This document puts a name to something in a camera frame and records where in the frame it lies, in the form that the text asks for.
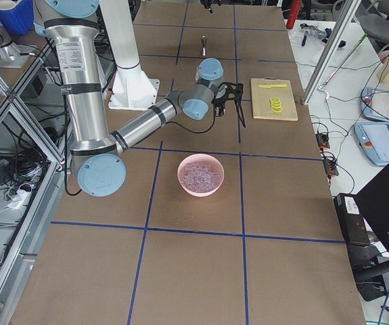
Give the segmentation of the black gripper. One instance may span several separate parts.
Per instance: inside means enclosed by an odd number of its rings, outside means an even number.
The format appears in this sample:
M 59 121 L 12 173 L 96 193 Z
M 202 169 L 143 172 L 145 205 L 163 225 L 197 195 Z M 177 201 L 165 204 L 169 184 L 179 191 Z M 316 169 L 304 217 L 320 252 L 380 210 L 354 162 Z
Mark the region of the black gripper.
M 244 85 L 242 83 L 223 82 L 219 85 L 219 92 L 213 99 L 214 115 L 222 116 L 225 113 L 225 103 L 233 101 L 237 111 L 237 117 L 242 127 L 246 128 L 244 111 L 242 108 L 242 96 Z

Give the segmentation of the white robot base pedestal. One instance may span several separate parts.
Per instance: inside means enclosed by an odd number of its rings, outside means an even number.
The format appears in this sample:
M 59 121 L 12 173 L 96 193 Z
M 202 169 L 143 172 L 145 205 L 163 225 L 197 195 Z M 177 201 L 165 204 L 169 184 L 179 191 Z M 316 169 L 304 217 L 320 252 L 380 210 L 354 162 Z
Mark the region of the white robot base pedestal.
M 99 6 L 116 63 L 109 107 L 145 110 L 155 104 L 157 89 L 141 67 L 129 3 L 103 0 Z

